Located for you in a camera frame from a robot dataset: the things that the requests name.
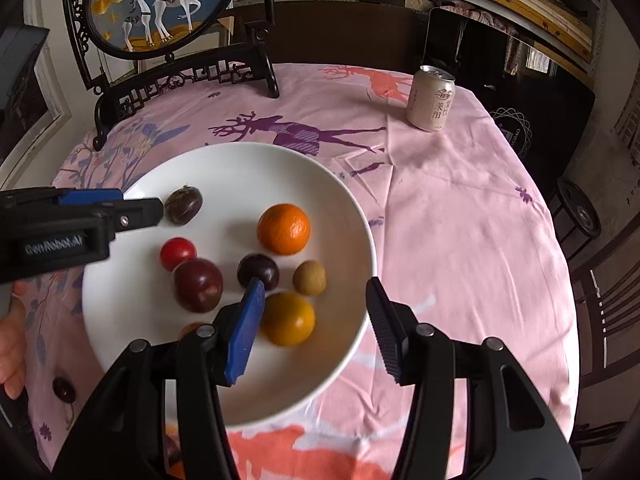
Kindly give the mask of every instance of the finger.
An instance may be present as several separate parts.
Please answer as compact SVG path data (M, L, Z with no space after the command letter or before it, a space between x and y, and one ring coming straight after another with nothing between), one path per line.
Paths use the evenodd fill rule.
M4 390L10 399L15 400L20 397L20 394L24 389L24 381L26 377L27 368L25 362L22 361L14 374L4 382Z
M0 356L4 356L17 343L24 333L24 303L15 296L11 297L9 313L0 319Z
M12 290L12 292L16 296L24 296L27 293L27 282L24 282L23 280L14 282L14 290Z
M20 334L17 343L9 350L7 354L0 357L0 384L4 383L9 377L15 374L24 361L27 351L27 338L24 334Z

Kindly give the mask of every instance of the oval frame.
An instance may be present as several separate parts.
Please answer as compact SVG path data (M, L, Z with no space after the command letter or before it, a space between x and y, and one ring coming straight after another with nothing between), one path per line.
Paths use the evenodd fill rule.
M155 57L166 56L178 50L179 48L184 47L185 45L191 43L191 41L195 40L198 36L200 36L213 21L215 21L220 12L226 9L231 0L220 0L217 6L213 9L210 15L204 20L198 28L195 28L191 31L190 34L187 34L184 38L176 41L175 43L169 44L167 46L158 48L157 50L148 50L146 52L128 52L126 50L119 50L113 47L111 44L107 43L107 41L102 37L101 34L95 28L94 21L89 17L88 10L91 8L90 0L82 0L82 8L84 9L84 13L82 16L82 20L84 21L84 30L87 32L87 35L91 39L92 43L105 54L109 54L109 56L117 57L119 59L130 59L130 60L142 60L142 59L152 59Z

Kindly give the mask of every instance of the pink tablecloth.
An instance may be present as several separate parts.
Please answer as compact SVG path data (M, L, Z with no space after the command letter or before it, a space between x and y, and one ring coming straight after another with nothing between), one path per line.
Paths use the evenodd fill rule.
M277 100L264 82L187 84L155 98L100 153L89 133L54 184L127 189L167 159L219 142L272 142L315 157L367 214L389 296L451 338L502 338L568 436L578 341L567 266L540 193L474 95L459 88L446 129L433 134L403 119L410 76L295 64L276 74ZM81 269L57 272L31 280L23 298L30 415L50 466L102 375L81 286ZM53 394L58 375L78 391L73 409ZM462 469L466 431L462 389L456 394L450 475ZM230 436L242 477L386 479L411 395L386 374L369 330L322 396L277 424Z

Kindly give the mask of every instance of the bolt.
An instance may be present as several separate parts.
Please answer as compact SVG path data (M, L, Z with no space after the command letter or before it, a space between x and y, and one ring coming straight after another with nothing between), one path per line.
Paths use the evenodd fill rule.
M216 333L216 329L213 327L213 325L202 325L202 326L199 326L198 329L196 330L196 334L198 334L198 337L201 337L203 339L206 339L207 337L211 337L215 333Z
M136 339L129 344L129 350L134 354L142 352L146 348L146 341L144 339Z
M436 329L429 323L418 323L418 326L415 327L415 331L418 333L418 335L421 335L423 337L431 337L436 333Z
M495 350L496 352L504 348L504 343L497 337L488 337L485 343L491 350Z

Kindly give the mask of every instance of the beverage can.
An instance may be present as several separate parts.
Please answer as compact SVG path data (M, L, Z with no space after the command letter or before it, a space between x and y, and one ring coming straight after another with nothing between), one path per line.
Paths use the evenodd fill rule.
M456 78L442 69L422 65L411 84L407 120L421 130L438 132L443 129L456 95L455 81Z

